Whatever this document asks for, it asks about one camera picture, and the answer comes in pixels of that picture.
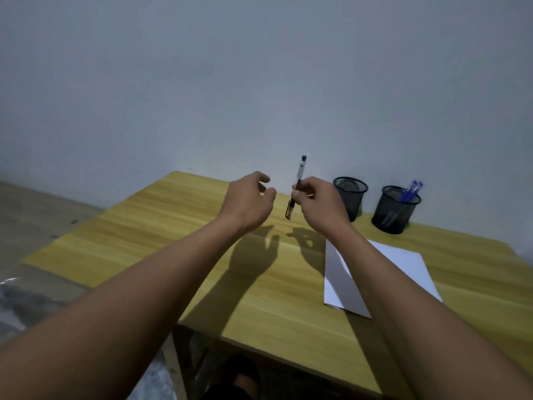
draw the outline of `wooden table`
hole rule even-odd
[[[95,287],[213,219],[228,182],[173,172],[26,262]],[[325,240],[279,194],[269,219],[218,262],[181,323],[304,370],[397,398],[410,392],[371,320],[323,304]],[[367,238],[422,254],[444,303],[533,372],[533,268],[504,243],[412,224]]]

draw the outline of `stack of paper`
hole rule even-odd
[[[423,287],[441,302],[443,301],[436,291],[428,269],[422,256],[413,251],[390,247],[388,245],[371,242],[383,255],[391,260],[407,276]],[[324,283],[324,303],[330,306],[346,309],[361,316],[369,317],[363,298],[353,281],[350,271],[343,258],[333,244],[326,242],[326,273]]]

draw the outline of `black pen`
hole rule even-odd
[[[298,186],[300,185],[300,182],[302,181],[303,168],[305,167],[306,160],[307,160],[307,156],[302,156],[302,161],[300,161],[300,167],[298,168],[298,176],[297,176],[297,182],[296,182],[295,189],[298,189]],[[287,205],[287,211],[285,212],[285,217],[289,220],[290,220],[290,215],[293,212],[295,204],[296,204],[296,201],[291,198],[289,201],[289,204]]]

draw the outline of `hand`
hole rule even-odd
[[[351,227],[341,196],[331,182],[316,177],[306,178],[290,196],[302,207],[309,226],[327,239],[331,239],[332,233],[340,226]]]
[[[256,171],[230,182],[218,216],[236,221],[242,234],[258,228],[272,212],[276,198],[276,189],[261,183],[269,181],[268,175]]]

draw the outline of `person's left arm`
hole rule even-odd
[[[126,398],[216,262],[269,216],[276,190],[260,181],[233,181],[215,220],[6,344],[2,397]]]

